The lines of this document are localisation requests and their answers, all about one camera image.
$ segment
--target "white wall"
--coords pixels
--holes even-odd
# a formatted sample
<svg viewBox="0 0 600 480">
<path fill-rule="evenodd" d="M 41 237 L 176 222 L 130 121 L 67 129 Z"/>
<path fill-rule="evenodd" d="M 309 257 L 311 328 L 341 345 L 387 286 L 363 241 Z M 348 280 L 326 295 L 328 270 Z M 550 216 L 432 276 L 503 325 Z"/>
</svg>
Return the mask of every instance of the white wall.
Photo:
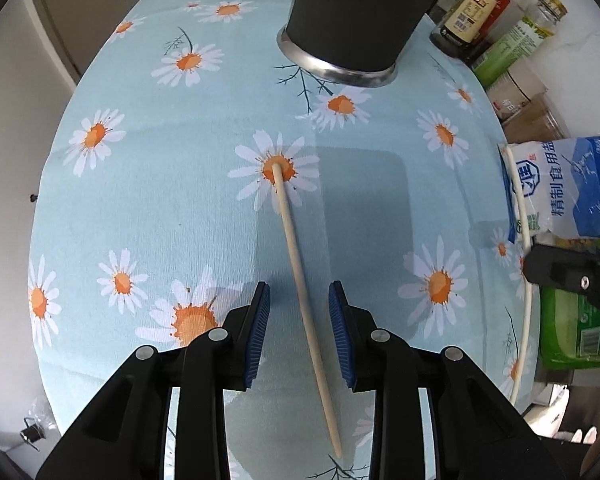
<svg viewBox="0 0 600 480">
<path fill-rule="evenodd" d="M 0 435 L 22 429 L 43 395 L 31 340 L 27 261 L 40 174 L 71 84 L 45 50 L 25 7 L 0 13 Z"/>
</svg>

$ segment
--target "yellow label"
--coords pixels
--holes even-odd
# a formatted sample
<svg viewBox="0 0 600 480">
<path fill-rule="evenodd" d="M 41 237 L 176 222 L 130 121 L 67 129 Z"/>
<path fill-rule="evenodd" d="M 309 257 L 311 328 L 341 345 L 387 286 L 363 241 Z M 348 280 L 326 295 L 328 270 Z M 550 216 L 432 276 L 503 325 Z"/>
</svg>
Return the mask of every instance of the yellow label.
<svg viewBox="0 0 600 480">
<path fill-rule="evenodd" d="M 495 6 L 496 0 L 464 0 L 446 20 L 445 27 L 461 40 L 471 43 Z"/>
</svg>

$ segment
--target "white cable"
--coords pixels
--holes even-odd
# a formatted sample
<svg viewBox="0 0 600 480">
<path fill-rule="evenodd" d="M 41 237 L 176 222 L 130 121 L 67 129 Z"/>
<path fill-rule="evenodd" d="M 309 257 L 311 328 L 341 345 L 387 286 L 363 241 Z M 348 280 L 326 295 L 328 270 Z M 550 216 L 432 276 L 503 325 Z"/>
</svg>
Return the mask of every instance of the white cable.
<svg viewBox="0 0 600 480">
<path fill-rule="evenodd" d="M 513 152 L 509 145 L 504 147 L 504 152 L 507 156 L 507 162 L 509 163 L 509 177 L 513 183 L 513 189 L 515 190 L 518 218 L 520 219 L 520 231 L 522 234 L 522 250 L 523 254 L 526 256 L 531 249 L 531 235 L 529 234 L 529 224 L 526 218 L 526 206 L 522 182 L 520 182 L 518 165 L 516 164 L 516 160 L 513 157 Z M 525 370 L 526 348 L 529 345 L 529 331 L 531 328 L 532 287 L 531 283 L 526 280 L 525 275 L 522 274 L 522 269 L 520 269 L 520 275 L 525 284 L 525 315 L 522 323 L 522 341 L 520 342 L 520 348 L 518 349 L 518 365 L 514 367 L 516 376 L 513 378 L 513 390 L 509 397 L 509 402 L 514 406 L 518 399 L 520 382 L 522 381 L 522 374 Z"/>
</svg>

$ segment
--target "bottle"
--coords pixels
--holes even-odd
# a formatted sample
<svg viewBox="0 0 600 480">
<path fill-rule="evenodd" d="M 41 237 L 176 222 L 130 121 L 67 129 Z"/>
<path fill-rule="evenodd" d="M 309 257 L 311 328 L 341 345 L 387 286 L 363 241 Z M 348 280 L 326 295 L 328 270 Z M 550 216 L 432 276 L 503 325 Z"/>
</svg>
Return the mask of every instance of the bottle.
<svg viewBox="0 0 600 480">
<path fill-rule="evenodd" d="M 429 37 L 436 47 L 451 57 L 461 57 L 471 47 L 498 0 L 458 1 Z"/>
<path fill-rule="evenodd" d="M 502 36 L 511 30 L 525 15 L 525 11 L 538 4 L 539 0 L 498 0 L 495 9 L 480 29 L 478 37 L 474 39 L 465 61 L 471 64 Z"/>
<path fill-rule="evenodd" d="M 567 13 L 560 0 L 540 0 L 528 13 L 474 63 L 472 69 L 487 88 L 518 58 L 529 56 L 548 37 Z"/>
</svg>

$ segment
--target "barcode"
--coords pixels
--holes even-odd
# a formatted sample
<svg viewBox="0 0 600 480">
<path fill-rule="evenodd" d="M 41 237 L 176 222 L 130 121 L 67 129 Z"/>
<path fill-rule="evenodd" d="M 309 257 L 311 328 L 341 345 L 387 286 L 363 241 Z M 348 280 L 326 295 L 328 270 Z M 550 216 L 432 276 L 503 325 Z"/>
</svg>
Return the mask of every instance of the barcode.
<svg viewBox="0 0 600 480">
<path fill-rule="evenodd" d="M 580 332 L 580 355 L 598 355 L 600 350 L 600 327 L 587 328 Z"/>
</svg>

